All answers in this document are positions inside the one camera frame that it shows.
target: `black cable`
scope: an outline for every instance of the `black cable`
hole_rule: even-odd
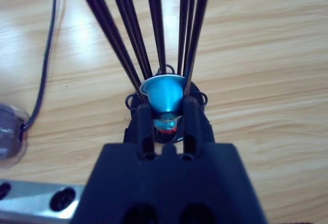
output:
[[[45,92],[46,82],[47,82],[48,58],[49,58],[49,52],[50,52],[50,46],[51,46],[51,39],[52,39],[52,34],[53,34],[53,28],[55,25],[56,1],[57,0],[52,0],[52,12],[51,12],[48,37],[47,37],[47,42],[46,42],[46,49],[45,49],[44,59],[43,59],[43,67],[42,67],[42,75],[41,75],[39,93],[37,95],[34,110],[31,114],[29,120],[25,123],[25,125],[23,127],[23,131],[28,130],[32,126],[32,124],[35,122],[35,119],[36,119],[36,117],[40,111],[41,105],[42,105],[43,95]]]

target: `black plastic part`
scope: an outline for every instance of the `black plastic part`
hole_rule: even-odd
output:
[[[202,93],[194,83],[191,83],[190,96],[194,97],[197,100],[201,110],[204,111],[204,108],[207,104],[207,97],[204,100]],[[131,118],[133,118],[136,109],[140,104],[141,101],[136,93],[127,96],[126,106],[128,109],[130,109]],[[161,143],[161,144],[177,143],[183,140],[183,119],[179,120],[177,131],[174,134],[163,134],[159,132],[155,127],[153,129],[154,129],[154,141],[157,143]]]
[[[167,144],[145,158],[153,152],[152,120],[149,105],[140,105],[131,121],[138,129],[103,147],[71,224],[267,224],[236,148],[214,143],[194,98],[185,97],[183,112],[191,155]]]

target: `wooden table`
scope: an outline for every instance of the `wooden table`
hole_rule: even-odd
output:
[[[148,1],[134,1],[155,71]],[[31,113],[51,0],[0,3],[0,101]],[[25,157],[2,178],[85,184],[103,144],[121,142],[130,121],[132,85],[86,2],[58,3],[42,110]],[[163,12],[176,66],[179,0],[163,0]],[[328,0],[209,0],[193,80],[209,97],[216,141],[237,146],[272,223],[328,223],[327,43]]]

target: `screw hole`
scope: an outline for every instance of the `screw hole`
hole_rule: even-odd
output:
[[[184,154],[181,155],[181,159],[185,160],[185,161],[193,161],[195,158],[191,154],[184,153]]]
[[[0,200],[4,199],[11,190],[11,185],[9,183],[2,183],[0,185]]]
[[[50,208],[56,212],[66,209],[74,201],[75,195],[72,188],[56,192],[50,200]]]
[[[156,212],[147,203],[137,203],[125,214],[121,224],[157,224]]]
[[[188,205],[182,213],[180,224],[215,224],[215,217],[208,207],[201,203]]]

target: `black ring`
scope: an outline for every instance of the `black ring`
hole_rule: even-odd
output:
[[[203,108],[206,107],[206,105],[207,105],[209,99],[207,98],[207,95],[206,95],[205,93],[200,92],[200,91],[198,91],[198,92],[190,92],[190,93],[199,93],[200,95],[202,95],[202,96],[204,97],[204,99],[205,99],[205,100],[204,100],[204,103],[203,103],[203,105],[202,105],[202,107],[203,107]]]
[[[132,93],[132,94],[128,95],[128,96],[126,97],[126,99],[125,99],[125,106],[126,106],[129,110],[136,110],[136,108],[132,108],[132,107],[129,105],[129,99],[130,99],[131,97],[134,97],[134,96],[138,96],[138,94],[136,94],[136,93]]]
[[[169,67],[169,69],[172,70],[172,74],[175,74],[175,70],[174,70],[174,68],[172,67],[172,65],[166,64],[166,67]],[[159,75],[159,74],[160,74],[160,68],[158,68],[158,70],[157,70],[157,75]]]

